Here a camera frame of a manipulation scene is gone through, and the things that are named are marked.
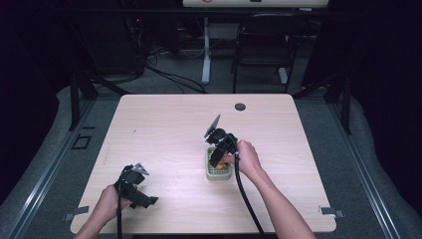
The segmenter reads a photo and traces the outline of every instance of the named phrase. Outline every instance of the gray carpet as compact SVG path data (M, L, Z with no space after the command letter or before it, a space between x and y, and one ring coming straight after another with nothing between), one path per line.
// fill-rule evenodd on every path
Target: gray carpet
M300 79L307 62L307 53L312 44L304 44L295 68L290 93L300 89ZM230 74L230 49L213 51L211 83L206 91L212 94L231 93L232 75ZM182 75L200 82L202 76L202 56L188 58L184 55L162 54L153 66L161 71ZM146 70L139 79L120 87L135 94L182 94L172 82ZM101 85L96 86L100 97L94 103L82 100L87 114L75 132L68 132L71 122L69 89L58 94L61 105L55 124L44 144L28 167L21 181L0 208L1 234L7 238L14 224L20 218L21 209L37 186L38 179L55 158L63 163L58 166L45 196L34 208L34 213L26 220L27 227L22 228L20 238L72 238L71 221L63 220L67 213L78 207L85 185L94 166L106 131L118 103L118 96ZM196 94L184 89L185 94ZM386 238L374 213L373 207L353 164L354 158L344 139L338 118L332 113L333 106L328 106L316 92L311 99L296 101L305 132L316 159L326 194L331 206L342 209L345 217L337 218L337 228L332 233L317 234L317 238ZM379 166L373 151L370 129L364 119L362 110L356 101L352 101L351 131L352 139L359 149L370 175L385 201L394 225L401 238L420 238L422 222L420 217L398 195L394 185ZM76 137L91 138L86 149L71 149ZM115 238L115 235L101 235L99 238Z

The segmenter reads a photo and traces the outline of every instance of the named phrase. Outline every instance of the white container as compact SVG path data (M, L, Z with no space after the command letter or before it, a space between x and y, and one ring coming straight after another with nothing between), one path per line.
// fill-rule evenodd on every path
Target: white container
M205 150L205 171L207 174L207 178L210 181L217 181L217 180L228 180L232 176L232 166L229 163L226 163L223 168L217 169L209 163L211 158L211 154L215 150L216 147L208 147Z

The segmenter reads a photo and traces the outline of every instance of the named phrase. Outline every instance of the person's left hand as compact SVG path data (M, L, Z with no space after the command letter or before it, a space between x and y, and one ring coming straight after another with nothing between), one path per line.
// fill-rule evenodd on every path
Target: person's left hand
M103 190L102 196L97 202L97 205L94 208L93 214L91 216L97 218L98 221L102 221L104 225L106 225L106 223L117 216L117 202L117 190L115 190L113 185L107 186ZM120 201L121 209L130 205L130 203L131 202L128 199L122 198Z

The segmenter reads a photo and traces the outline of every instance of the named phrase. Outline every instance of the chair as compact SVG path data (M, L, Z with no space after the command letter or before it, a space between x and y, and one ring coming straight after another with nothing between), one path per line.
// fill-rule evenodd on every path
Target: chair
M306 19L294 14L253 14L245 18L238 28L237 47L232 64L233 93L236 93L237 85L245 84L238 83L238 66L275 68L274 74L279 72L279 68L288 68L288 79L284 91L286 93L298 44L306 28Z

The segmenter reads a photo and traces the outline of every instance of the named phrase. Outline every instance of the wooden table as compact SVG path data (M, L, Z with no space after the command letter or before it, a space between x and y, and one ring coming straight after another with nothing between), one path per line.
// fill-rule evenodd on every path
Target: wooden table
M235 104L246 109L239 112ZM72 231L78 232L102 190L129 164L141 162L149 176L139 184L159 197L147 209L126 208L123 233L258 233L239 192L235 175L210 181L205 173L204 133L221 114L218 127L253 143L263 167L298 208L314 232L335 229L317 167L295 103L289 95L128 95L121 98L93 169ZM242 173L242 183L266 232L274 232L256 187ZM102 233L115 233L116 220Z

